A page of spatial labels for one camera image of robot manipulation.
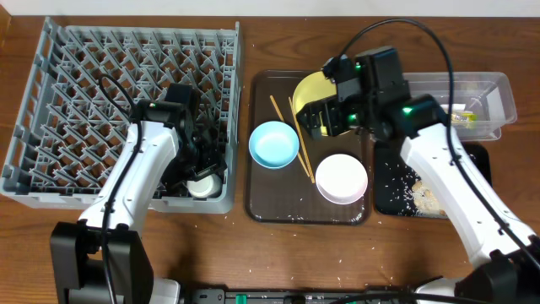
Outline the small white cup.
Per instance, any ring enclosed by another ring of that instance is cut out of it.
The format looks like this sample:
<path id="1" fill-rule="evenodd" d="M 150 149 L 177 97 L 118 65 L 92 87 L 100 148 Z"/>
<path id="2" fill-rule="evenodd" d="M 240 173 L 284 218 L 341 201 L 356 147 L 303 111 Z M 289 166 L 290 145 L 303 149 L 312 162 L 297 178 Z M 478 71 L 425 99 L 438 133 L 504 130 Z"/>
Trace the small white cup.
<path id="1" fill-rule="evenodd" d="M 204 177 L 199 181 L 187 181 L 186 188 L 194 198 L 214 198 L 220 195 L 222 180 L 217 174 Z"/>

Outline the yellow round plate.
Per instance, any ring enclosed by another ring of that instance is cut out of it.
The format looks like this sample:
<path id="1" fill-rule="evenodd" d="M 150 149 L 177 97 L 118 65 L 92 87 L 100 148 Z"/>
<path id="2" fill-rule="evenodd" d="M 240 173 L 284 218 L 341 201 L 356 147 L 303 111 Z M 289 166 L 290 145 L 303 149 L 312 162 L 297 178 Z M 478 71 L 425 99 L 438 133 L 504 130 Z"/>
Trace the yellow round plate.
<path id="1" fill-rule="evenodd" d="M 309 74 L 297 85 L 292 106 L 296 122 L 313 138 L 328 136 L 336 85 L 323 72 Z"/>

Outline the white bowl with food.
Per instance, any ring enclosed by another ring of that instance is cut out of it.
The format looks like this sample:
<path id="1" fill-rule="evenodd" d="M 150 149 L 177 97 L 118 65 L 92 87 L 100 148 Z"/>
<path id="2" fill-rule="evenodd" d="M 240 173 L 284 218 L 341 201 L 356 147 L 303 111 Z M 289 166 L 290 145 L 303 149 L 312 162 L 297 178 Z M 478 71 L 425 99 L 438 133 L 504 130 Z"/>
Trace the white bowl with food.
<path id="1" fill-rule="evenodd" d="M 333 204 L 352 204 L 361 199 L 369 184 L 363 164 L 352 155 L 334 154 L 316 168 L 316 187 Z"/>

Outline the light blue bowl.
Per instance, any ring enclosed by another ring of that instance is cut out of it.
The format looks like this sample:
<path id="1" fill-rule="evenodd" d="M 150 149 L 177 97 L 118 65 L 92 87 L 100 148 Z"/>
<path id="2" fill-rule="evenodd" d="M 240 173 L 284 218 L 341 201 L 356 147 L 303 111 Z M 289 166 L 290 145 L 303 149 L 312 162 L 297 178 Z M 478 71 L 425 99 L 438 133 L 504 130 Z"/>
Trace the light blue bowl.
<path id="1" fill-rule="evenodd" d="M 257 126 L 248 143 L 251 158 L 271 170 L 282 169 L 297 158 L 300 141 L 295 130 L 285 122 L 270 121 Z"/>

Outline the green snack wrapper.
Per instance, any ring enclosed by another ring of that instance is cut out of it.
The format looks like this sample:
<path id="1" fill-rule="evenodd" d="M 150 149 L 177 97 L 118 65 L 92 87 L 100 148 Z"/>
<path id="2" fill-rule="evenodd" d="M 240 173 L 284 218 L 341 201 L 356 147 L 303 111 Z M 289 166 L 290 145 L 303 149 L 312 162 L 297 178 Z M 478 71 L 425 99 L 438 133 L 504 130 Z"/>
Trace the green snack wrapper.
<path id="1" fill-rule="evenodd" d="M 472 128 L 478 120 L 478 116 L 471 111 L 458 111 L 451 113 L 451 120 L 458 126 Z"/>

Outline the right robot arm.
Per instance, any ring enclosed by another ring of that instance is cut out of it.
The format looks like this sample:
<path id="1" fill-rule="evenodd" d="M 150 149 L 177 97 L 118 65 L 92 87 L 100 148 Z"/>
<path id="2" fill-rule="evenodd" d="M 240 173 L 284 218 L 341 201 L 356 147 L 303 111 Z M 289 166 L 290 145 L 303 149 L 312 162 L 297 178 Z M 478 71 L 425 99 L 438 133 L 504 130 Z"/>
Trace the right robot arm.
<path id="1" fill-rule="evenodd" d="M 336 57 L 294 91 L 300 125 L 313 138 L 355 128 L 395 147 L 440 202 L 473 271 L 433 279 L 410 294 L 417 302 L 536 303 L 539 238 L 495 193 L 465 153 L 448 107 L 413 95 L 396 49 Z"/>

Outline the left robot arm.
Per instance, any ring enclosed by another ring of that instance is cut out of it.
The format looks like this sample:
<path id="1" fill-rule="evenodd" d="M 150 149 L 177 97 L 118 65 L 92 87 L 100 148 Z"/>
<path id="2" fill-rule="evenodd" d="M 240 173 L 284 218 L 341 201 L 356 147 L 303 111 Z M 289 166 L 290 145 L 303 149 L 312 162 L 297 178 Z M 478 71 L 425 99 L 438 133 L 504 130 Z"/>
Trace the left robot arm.
<path id="1" fill-rule="evenodd" d="M 162 101 L 132 102 L 120 158 L 94 202 L 75 223 L 51 234 L 61 303 L 177 303 L 181 286 L 154 275 L 141 233 L 158 185 L 193 198 L 222 192 L 227 165 L 208 128 L 198 128 L 199 99 L 172 84 Z"/>

